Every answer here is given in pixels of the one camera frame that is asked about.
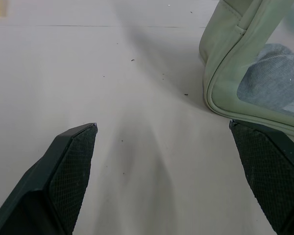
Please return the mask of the grey-blue cloth inside pouch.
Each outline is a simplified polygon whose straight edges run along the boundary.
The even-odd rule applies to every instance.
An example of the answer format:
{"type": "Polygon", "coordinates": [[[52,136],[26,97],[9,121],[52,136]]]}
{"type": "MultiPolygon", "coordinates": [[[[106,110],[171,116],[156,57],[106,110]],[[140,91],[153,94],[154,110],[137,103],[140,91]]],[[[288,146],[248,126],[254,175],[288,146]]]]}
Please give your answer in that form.
{"type": "Polygon", "coordinates": [[[294,117],[294,53],[281,44],[266,44],[244,75],[237,97],[294,117]]]}

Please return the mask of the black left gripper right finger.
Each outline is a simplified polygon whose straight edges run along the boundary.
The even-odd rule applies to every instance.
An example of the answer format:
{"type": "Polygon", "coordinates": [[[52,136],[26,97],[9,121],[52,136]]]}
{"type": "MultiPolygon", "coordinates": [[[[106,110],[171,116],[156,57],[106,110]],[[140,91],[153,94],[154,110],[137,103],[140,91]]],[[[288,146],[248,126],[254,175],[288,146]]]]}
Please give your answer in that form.
{"type": "Polygon", "coordinates": [[[294,235],[294,142],[264,125],[231,120],[247,182],[277,235],[294,235]]]}

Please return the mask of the pale green zip pouch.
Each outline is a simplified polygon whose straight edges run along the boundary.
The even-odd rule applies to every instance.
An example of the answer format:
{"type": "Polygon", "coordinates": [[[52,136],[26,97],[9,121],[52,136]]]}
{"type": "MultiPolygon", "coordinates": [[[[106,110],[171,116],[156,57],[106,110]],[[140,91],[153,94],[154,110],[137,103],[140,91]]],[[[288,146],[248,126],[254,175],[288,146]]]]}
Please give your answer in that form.
{"type": "Polygon", "coordinates": [[[201,37],[207,106],[231,119],[262,124],[294,136],[294,117],[241,101],[238,87],[294,0],[219,0],[201,37]]]}

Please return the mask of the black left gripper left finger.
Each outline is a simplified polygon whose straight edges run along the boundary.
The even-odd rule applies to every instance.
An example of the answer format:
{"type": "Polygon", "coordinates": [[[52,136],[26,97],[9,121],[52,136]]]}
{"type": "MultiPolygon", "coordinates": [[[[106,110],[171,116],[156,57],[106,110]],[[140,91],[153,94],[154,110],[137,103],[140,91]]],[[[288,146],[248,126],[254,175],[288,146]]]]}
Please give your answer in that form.
{"type": "Polygon", "coordinates": [[[0,235],[72,235],[93,157],[96,123],[56,136],[0,207],[0,235]]]}

